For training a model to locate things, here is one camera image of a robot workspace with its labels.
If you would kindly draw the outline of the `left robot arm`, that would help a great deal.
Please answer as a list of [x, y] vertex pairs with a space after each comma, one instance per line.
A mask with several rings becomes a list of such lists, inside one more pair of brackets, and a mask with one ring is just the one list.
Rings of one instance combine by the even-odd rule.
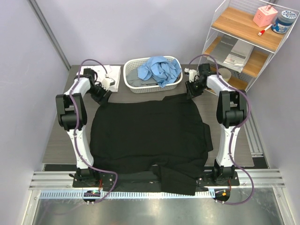
[[75, 76], [74, 83], [64, 94], [55, 97], [58, 123], [67, 132], [76, 155], [76, 171], [71, 177], [76, 186], [95, 187], [99, 181], [99, 172], [92, 168], [94, 158], [86, 135], [87, 112], [83, 102], [85, 94], [99, 105], [105, 105], [112, 92], [109, 90], [114, 81], [109, 77], [97, 81], [98, 74], [91, 68], [85, 68]]

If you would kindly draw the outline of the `black long sleeve shirt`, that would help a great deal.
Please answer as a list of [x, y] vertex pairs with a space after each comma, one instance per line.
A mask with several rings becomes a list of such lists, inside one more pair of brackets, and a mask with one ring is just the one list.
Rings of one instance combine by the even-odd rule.
[[210, 127], [185, 94], [139, 103], [108, 103], [90, 132], [94, 166], [119, 174], [152, 169], [161, 190], [194, 195], [213, 150]]

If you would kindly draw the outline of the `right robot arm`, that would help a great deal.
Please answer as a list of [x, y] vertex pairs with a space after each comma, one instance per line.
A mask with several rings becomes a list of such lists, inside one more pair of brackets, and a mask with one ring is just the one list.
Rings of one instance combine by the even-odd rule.
[[198, 70], [185, 68], [184, 74], [188, 75], [188, 81], [185, 82], [188, 98], [201, 95], [205, 89], [213, 90], [218, 96], [216, 118], [221, 129], [219, 151], [212, 172], [204, 175], [202, 179], [206, 179], [209, 186], [223, 186], [235, 182], [237, 175], [234, 155], [237, 136], [248, 115], [245, 93], [231, 86], [218, 72], [213, 72], [208, 63], [201, 64]]

